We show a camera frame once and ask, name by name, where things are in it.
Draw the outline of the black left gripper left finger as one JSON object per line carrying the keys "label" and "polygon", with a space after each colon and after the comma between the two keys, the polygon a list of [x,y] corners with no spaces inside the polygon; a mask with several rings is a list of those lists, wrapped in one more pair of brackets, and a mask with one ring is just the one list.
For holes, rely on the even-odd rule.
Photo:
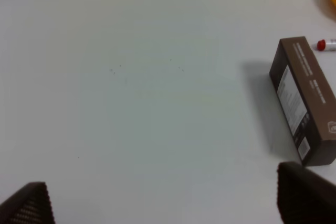
{"label": "black left gripper left finger", "polygon": [[1,223],[55,223],[46,183],[28,183],[1,203]]}

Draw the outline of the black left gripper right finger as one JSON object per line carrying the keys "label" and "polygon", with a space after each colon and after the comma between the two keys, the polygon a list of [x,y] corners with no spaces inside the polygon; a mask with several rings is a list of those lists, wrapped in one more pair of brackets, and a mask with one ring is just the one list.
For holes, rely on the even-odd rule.
{"label": "black left gripper right finger", "polygon": [[283,223],[335,223],[335,185],[295,162],[278,165],[277,207]]}

